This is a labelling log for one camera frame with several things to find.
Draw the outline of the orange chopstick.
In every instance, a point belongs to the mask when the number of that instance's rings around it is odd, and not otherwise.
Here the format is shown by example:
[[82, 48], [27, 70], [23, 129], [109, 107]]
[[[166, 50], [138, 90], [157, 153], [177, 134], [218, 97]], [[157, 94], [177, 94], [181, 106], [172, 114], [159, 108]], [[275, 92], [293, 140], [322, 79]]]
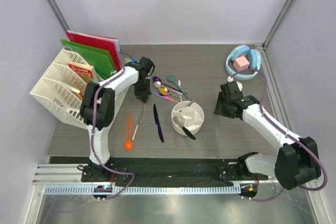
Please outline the orange chopstick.
[[131, 122], [131, 112], [128, 113], [128, 122], [127, 122], [127, 134], [126, 134], [126, 142], [129, 140], [129, 128]]

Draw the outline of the white round divided container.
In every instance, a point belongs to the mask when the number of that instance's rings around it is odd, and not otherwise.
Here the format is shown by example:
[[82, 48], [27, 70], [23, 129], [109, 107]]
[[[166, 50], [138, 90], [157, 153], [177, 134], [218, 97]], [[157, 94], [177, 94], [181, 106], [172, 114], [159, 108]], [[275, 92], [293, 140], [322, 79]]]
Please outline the white round divided container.
[[171, 111], [173, 129], [178, 134], [186, 136], [182, 128], [174, 122], [174, 117], [177, 117], [179, 122], [193, 135], [195, 135], [201, 129], [205, 115], [202, 107], [196, 102], [193, 102], [190, 105], [190, 101], [182, 101], [173, 107]]

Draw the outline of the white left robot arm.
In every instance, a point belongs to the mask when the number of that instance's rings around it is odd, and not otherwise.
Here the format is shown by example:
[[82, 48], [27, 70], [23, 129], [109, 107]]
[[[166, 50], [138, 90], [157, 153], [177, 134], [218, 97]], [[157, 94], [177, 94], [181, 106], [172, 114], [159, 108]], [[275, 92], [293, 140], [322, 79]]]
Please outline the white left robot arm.
[[138, 62], [128, 62], [112, 77], [99, 83], [89, 82], [80, 107], [80, 115], [90, 134], [91, 163], [96, 167], [93, 174], [105, 182], [112, 174], [106, 163], [110, 160], [108, 133], [116, 115], [116, 98], [130, 86], [134, 86], [134, 95], [146, 103], [150, 92], [150, 76], [155, 70], [154, 63], [146, 57]]

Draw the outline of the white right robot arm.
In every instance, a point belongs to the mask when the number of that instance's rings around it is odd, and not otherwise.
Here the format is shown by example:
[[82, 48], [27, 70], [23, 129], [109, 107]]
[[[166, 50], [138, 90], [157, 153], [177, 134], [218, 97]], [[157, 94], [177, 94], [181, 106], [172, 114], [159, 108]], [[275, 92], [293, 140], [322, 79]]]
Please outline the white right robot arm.
[[242, 179], [262, 174], [292, 190], [321, 176], [316, 142], [311, 137], [300, 137], [276, 121], [254, 96], [243, 95], [239, 82], [220, 86], [214, 113], [249, 124], [277, 153], [276, 157], [257, 152], [239, 157], [237, 173]]

